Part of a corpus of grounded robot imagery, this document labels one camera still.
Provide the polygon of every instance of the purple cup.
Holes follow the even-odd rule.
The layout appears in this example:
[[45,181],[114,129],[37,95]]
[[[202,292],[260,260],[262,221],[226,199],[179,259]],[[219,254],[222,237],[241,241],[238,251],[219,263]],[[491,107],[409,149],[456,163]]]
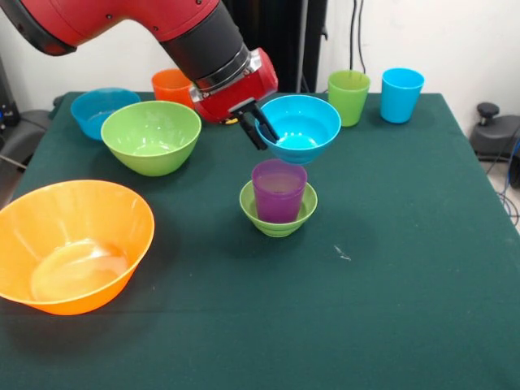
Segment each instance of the purple cup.
[[291,223],[298,217],[306,188],[304,167],[274,158],[253,169],[253,190],[258,219],[269,223]]

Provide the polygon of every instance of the green cup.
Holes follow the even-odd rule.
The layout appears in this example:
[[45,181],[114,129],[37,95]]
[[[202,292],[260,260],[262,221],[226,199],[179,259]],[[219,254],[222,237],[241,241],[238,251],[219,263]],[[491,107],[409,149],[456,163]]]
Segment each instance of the green cup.
[[336,71],[328,78],[328,102],[340,113],[341,126],[358,124],[371,79],[360,71]]

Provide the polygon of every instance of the white mark on tablecloth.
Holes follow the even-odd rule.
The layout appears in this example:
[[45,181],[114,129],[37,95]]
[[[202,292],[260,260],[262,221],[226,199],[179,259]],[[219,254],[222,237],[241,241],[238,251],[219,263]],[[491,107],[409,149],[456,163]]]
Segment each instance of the white mark on tablecloth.
[[344,260],[347,260],[349,262],[352,261],[352,258],[350,258],[350,256],[347,256],[345,254],[345,252],[343,252],[338,245],[334,245],[334,249],[340,255],[340,258],[343,258]]

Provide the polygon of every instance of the white wall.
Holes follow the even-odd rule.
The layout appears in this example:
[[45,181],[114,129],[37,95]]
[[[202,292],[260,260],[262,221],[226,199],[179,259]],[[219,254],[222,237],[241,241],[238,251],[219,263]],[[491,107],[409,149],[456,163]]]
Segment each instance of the white wall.
[[34,49],[0,11],[0,56],[22,111],[52,107],[60,94],[117,86],[151,91],[152,75],[175,67],[155,38],[124,21],[75,53],[51,57]]
[[[319,90],[328,74],[349,66],[352,6],[353,0],[329,0]],[[371,92],[381,90],[385,69],[415,68],[426,78],[424,91],[441,92],[466,133],[481,101],[520,115],[518,0],[365,0],[362,49]]]
[[[329,0],[320,89],[327,87],[329,73],[349,66],[352,5]],[[443,93],[465,131],[482,100],[520,114],[518,0],[366,0],[362,27],[372,92],[380,91],[386,68],[414,67],[426,77],[424,91]],[[52,58],[33,49],[2,12],[0,55],[22,110],[51,108],[54,97],[70,90],[110,85],[151,90],[150,77],[174,66],[151,34],[131,21],[74,54]]]

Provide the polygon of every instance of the bowl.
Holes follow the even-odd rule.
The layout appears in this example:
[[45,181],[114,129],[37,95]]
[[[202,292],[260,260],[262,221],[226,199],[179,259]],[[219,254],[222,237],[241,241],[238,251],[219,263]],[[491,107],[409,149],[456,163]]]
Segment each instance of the bowl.
[[114,299],[154,237],[146,201],[100,180],[27,193],[0,210],[0,226],[0,297],[61,315]]
[[103,124],[102,139],[124,165],[144,176],[176,171],[193,152],[202,122],[175,102],[141,102],[117,110]]
[[71,113],[83,133],[101,140],[101,127],[106,118],[119,108],[140,102],[137,93],[121,88],[102,88],[83,93],[71,105]]
[[257,207],[254,200],[253,181],[251,180],[240,191],[240,206],[245,215],[253,225],[263,234],[269,237],[286,237],[298,230],[307,219],[314,213],[318,206],[318,195],[314,188],[307,183],[303,200],[301,201],[300,212],[297,220],[291,223],[268,223],[258,219]]
[[308,95],[285,95],[262,106],[279,140],[273,143],[256,129],[269,150],[286,163],[305,165],[315,160],[334,141],[341,117],[328,102]]

